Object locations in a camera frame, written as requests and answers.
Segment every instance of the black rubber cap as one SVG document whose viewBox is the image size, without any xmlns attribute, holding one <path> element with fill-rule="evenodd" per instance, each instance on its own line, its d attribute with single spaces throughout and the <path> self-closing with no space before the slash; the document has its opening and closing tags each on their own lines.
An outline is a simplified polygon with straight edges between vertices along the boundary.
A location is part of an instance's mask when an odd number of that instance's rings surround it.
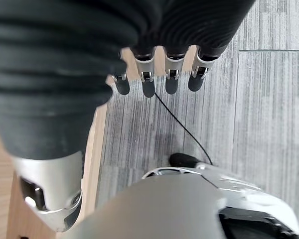
<svg viewBox="0 0 299 239">
<path fill-rule="evenodd" d="M 142 82 L 143 87 L 143 93 L 147 98 L 153 97 L 155 94 L 155 83 L 154 81 L 150 82 L 146 80 L 145 82 Z"/>
<path fill-rule="evenodd" d="M 127 78 L 123 81 L 121 77 L 118 77 L 115 85 L 121 95 L 127 95 L 130 92 L 130 84 Z"/>
<path fill-rule="evenodd" d="M 176 93 L 177 88 L 178 88 L 178 79 L 176 80 L 175 77 L 170 77 L 170 79 L 166 79 L 165 89 L 167 93 L 173 95 Z"/>
<path fill-rule="evenodd" d="M 194 168 L 200 162 L 202 161 L 184 153 L 174 153 L 169 157 L 169 164 L 172 167 Z"/>
<path fill-rule="evenodd" d="M 188 88 L 193 92 L 199 91 L 201 86 L 203 85 L 203 82 L 204 79 L 202 79 L 199 75 L 193 77 L 193 75 L 190 74 Z"/>
</svg>

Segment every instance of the black cable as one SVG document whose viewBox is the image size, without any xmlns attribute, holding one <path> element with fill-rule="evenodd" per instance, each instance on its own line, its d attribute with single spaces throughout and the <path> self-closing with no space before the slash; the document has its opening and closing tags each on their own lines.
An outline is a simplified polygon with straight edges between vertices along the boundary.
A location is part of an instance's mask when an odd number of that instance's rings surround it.
<svg viewBox="0 0 299 239">
<path fill-rule="evenodd" d="M 167 107 L 167 105 L 161 100 L 161 98 L 156 94 L 155 92 L 155 96 L 158 98 L 158 100 L 162 103 L 162 105 L 165 107 L 165 109 L 170 113 L 170 115 L 180 124 L 180 126 L 183 127 L 183 129 L 196 141 L 196 143 L 198 143 L 199 147 L 204 151 L 204 153 L 206 154 L 206 157 L 209 160 L 210 165 L 213 165 L 213 162 L 211 161 L 208 153 L 206 152 L 205 148 L 201 145 L 201 143 L 195 138 L 195 136 L 193 136 L 193 134 L 191 132 L 188 131 L 188 129 L 179 121 L 179 119 L 172 113 L 172 111 L 170 111 L 170 109 Z"/>
</svg>

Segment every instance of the gray carpet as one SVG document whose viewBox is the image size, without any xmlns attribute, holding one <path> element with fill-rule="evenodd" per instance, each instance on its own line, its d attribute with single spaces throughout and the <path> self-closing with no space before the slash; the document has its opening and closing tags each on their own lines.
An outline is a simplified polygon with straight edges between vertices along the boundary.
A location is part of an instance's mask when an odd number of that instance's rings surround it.
<svg viewBox="0 0 299 239">
<path fill-rule="evenodd" d="M 213 162 L 284 199 L 299 219 L 299 0 L 260 0 L 202 89 L 182 73 L 173 96 L 156 92 L 204 145 Z M 196 142 L 154 97 L 114 96 L 107 109 L 96 206 L 174 152 L 205 159 Z"/>
</svg>

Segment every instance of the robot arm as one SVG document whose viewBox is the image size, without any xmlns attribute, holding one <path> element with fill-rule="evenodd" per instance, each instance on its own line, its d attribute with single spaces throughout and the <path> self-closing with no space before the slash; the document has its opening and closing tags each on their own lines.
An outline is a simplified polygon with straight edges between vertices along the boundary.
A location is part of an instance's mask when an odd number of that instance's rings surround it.
<svg viewBox="0 0 299 239">
<path fill-rule="evenodd" d="M 253 1 L 0 0 L 0 136 L 33 211 L 57 232 L 75 222 L 89 128 L 112 94 L 106 76 L 128 92 L 123 47 L 152 97 L 155 46 L 173 94 L 197 45 L 188 86 L 198 91 Z"/>
</svg>

